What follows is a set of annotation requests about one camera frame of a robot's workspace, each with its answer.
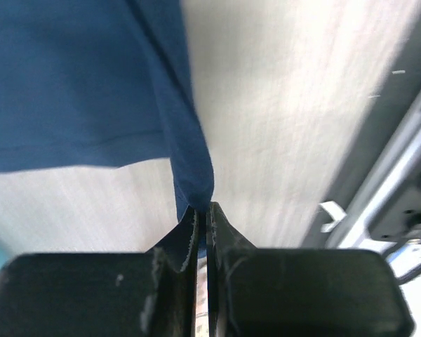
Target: blue cloth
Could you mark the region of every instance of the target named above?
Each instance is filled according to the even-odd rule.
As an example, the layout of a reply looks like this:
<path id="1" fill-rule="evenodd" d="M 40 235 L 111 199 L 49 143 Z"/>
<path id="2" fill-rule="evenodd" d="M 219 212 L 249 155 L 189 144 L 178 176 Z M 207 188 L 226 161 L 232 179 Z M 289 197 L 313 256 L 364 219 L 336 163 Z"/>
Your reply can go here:
<path id="1" fill-rule="evenodd" d="M 0 172 L 162 157 L 178 218 L 206 211 L 178 0 L 0 1 Z"/>

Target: white clip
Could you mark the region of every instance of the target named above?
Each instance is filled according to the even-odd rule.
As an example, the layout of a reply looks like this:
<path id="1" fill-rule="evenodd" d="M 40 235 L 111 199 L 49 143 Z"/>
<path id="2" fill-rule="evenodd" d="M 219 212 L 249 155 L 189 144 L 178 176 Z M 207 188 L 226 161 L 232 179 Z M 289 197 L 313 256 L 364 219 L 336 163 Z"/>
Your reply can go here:
<path id="1" fill-rule="evenodd" d="M 345 218 L 346 213 L 340 206 L 338 206 L 338 204 L 335 201 L 321 202 L 320 206 L 326 211 L 327 214 L 330 215 L 330 217 L 333 220 L 333 222 L 331 223 L 325 223 L 324 225 L 322 225 L 321 232 L 332 232 L 333 229 Z"/>

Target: white fabric surface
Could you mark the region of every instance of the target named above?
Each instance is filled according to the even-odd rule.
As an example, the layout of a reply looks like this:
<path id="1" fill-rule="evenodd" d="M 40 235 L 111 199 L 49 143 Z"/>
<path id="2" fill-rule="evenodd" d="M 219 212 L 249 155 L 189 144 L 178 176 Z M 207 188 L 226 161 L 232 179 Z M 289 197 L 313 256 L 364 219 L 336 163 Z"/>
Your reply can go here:
<path id="1" fill-rule="evenodd" d="M 214 200 L 254 244 L 298 246 L 421 0 L 183 6 Z M 174 225 L 166 159 L 0 175 L 12 253 L 145 250 Z"/>

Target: cable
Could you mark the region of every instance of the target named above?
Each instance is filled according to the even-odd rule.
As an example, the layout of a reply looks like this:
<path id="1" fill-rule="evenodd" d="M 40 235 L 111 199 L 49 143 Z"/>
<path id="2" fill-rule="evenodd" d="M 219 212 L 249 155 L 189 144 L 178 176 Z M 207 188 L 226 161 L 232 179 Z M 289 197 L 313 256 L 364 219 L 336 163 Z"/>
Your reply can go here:
<path id="1" fill-rule="evenodd" d="M 402 275 L 401 277 L 398 277 L 398 284 L 402 286 L 403 284 L 406 284 L 410 281 L 413 281 L 417 277 L 421 275 L 421 264 L 414 267 L 410 272 L 407 272 L 406 274 Z"/>
<path id="2" fill-rule="evenodd" d="M 382 257 L 387 260 L 393 253 L 396 253 L 399 249 L 401 249 L 402 247 L 404 247 L 408 242 L 408 238 L 404 237 L 402 239 L 400 239 L 397 243 L 395 243 L 393 246 L 385 249 L 381 255 Z"/>
<path id="3" fill-rule="evenodd" d="M 393 246 L 385 249 L 381 255 L 385 260 L 388 260 L 389 262 L 392 262 L 396 258 L 396 252 L 401 253 L 402 248 L 405 247 L 405 245 L 408 242 L 408 237 L 404 237 L 403 239 L 399 240 L 397 243 L 395 243 Z M 414 267 L 412 270 L 407 272 L 406 274 L 397 277 L 398 284 L 402 286 L 403 284 L 406 284 L 410 281 L 413 281 L 417 277 L 421 275 L 421 263 Z"/>

